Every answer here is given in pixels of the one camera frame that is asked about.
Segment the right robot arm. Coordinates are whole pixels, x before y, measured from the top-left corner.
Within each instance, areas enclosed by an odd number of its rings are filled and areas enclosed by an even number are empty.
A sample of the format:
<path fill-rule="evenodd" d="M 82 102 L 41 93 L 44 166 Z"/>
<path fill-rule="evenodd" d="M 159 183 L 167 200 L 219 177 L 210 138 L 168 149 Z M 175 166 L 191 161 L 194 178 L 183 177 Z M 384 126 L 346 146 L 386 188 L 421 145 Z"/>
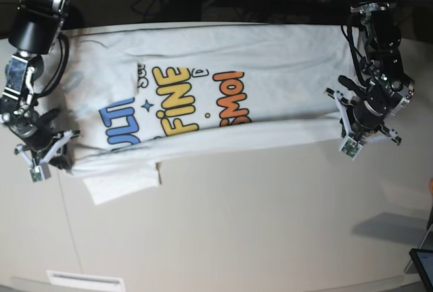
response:
<path fill-rule="evenodd" d="M 60 84 L 68 63 L 70 44 L 62 33 L 68 17 L 70 0 L 19 0 L 17 14 L 8 36 L 16 49 L 5 68 L 5 88 L 1 94 L 1 121 L 22 144 L 15 152 L 29 159 L 35 171 L 46 165 L 69 170 L 72 160 L 67 144 L 78 131 L 55 131 L 52 122 L 60 110 L 53 108 L 44 114 L 36 110 L 38 100 L 50 95 Z M 43 56 L 55 44 L 60 46 L 60 62 L 41 92 L 35 82 L 44 72 Z"/>

